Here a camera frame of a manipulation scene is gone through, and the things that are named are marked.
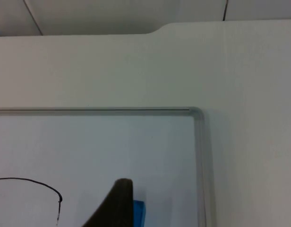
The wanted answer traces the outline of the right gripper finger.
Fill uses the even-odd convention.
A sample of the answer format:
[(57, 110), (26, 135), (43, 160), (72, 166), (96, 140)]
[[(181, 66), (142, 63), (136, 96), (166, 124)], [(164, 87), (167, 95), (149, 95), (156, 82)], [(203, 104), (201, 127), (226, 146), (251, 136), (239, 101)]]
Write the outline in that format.
[(132, 227), (133, 221), (133, 181), (121, 178), (115, 181), (103, 202), (83, 226)]

